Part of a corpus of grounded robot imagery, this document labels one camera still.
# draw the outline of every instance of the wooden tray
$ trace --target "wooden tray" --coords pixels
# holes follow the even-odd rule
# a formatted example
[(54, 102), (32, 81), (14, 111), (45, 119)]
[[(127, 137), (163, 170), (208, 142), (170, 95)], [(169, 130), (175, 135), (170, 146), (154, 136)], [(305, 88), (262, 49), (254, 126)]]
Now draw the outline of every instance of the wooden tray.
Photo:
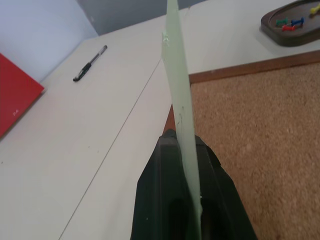
[[(310, 14), (310, 9), (320, 4), (318, 0), (298, 0), (275, 9), (261, 19), (261, 30), (277, 44), (287, 47), (299, 46), (320, 39), (320, 10)], [(277, 20), (288, 18), (300, 20), (304, 18), (303, 25), (296, 25), (294, 31), (282, 31), (282, 25), (276, 25)]]

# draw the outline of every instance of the green plastic strip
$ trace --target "green plastic strip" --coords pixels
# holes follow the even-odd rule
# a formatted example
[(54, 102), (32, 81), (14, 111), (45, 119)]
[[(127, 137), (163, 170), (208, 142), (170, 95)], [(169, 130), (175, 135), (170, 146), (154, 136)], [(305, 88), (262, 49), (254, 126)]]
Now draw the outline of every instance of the green plastic strip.
[(162, 33), (162, 60), (169, 82), (177, 141), (184, 175), (194, 207), (193, 239), (201, 239), (201, 196), (189, 75), (177, 0), (167, 1), (165, 32)]

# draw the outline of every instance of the green push pin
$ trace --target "green push pin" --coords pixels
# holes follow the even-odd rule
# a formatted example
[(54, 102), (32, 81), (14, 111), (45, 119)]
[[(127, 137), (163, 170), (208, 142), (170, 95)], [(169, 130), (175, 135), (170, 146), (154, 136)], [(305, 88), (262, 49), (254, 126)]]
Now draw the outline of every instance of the green push pin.
[(286, 17), (285, 19), (277, 19), (275, 21), (275, 25), (279, 25), (279, 24), (288, 24), (288, 18)]

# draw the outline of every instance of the push pin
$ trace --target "push pin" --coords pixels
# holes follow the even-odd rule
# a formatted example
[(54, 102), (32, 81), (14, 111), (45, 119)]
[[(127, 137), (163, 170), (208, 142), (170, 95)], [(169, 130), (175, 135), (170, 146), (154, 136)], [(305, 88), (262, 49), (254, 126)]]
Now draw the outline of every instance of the push pin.
[(297, 24), (301, 24), (303, 25), (305, 22), (305, 19), (302, 17), (300, 20), (291, 20), (291, 26), (297, 25)]
[(285, 19), (277, 19), (275, 21), (275, 25), (280, 25), (280, 24), (288, 24), (288, 18), (286, 17)]
[(284, 31), (294, 31), (296, 30), (296, 26), (288, 26), (288, 25), (283, 25), (282, 26), (282, 32)]
[(316, 7), (311, 8), (311, 9), (310, 9), (310, 13), (311, 13), (312, 15), (314, 15), (314, 14), (316, 14), (319, 10), (320, 10), (320, 4), (318, 4), (318, 6), (316, 6)]

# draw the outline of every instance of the blue push pin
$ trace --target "blue push pin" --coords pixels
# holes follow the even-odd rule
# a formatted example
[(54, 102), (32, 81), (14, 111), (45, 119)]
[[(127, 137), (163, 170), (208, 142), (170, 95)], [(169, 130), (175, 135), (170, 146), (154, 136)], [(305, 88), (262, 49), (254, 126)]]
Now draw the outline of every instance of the blue push pin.
[(297, 25), (297, 24), (304, 24), (305, 19), (302, 17), (300, 20), (291, 20), (291, 26)]

